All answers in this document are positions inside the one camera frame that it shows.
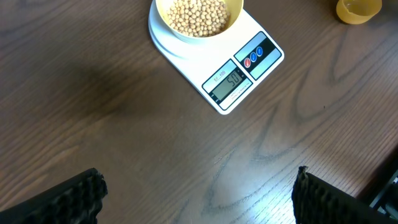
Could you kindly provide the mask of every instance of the red button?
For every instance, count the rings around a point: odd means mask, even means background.
[[[250,65],[251,65],[250,58],[246,58],[246,59],[244,59],[244,66],[245,66],[246,68],[249,68],[249,67],[250,67]]]

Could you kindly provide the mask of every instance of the digital kitchen scale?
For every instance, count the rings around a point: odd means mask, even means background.
[[[220,113],[230,113],[284,59],[284,52],[245,11],[210,44],[178,39],[160,17],[155,1],[149,32],[156,47]]]

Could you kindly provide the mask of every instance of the wooden table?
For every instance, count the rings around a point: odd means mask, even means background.
[[[286,58],[227,116],[154,47],[150,4],[0,2],[0,210],[95,167],[99,223],[293,223],[298,166],[356,196],[393,152],[397,1],[360,26],[246,1]]]

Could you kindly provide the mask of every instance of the bowl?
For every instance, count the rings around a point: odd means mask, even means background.
[[[339,0],[337,16],[348,24],[367,22],[381,10],[381,0]]]
[[[156,0],[156,8],[162,20],[176,37],[189,44],[202,44],[224,38],[226,36],[225,32],[235,23],[243,10],[243,0],[223,0],[223,2],[227,5],[227,9],[231,15],[225,25],[224,31],[211,37],[191,37],[171,28],[169,26],[167,10],[171,8],[174,3],[173,0]]]

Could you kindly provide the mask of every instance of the yellow cup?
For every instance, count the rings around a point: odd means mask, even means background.
[[[348,24],[362,24],[381,10],[381,0],[339,0],[338,17]]]

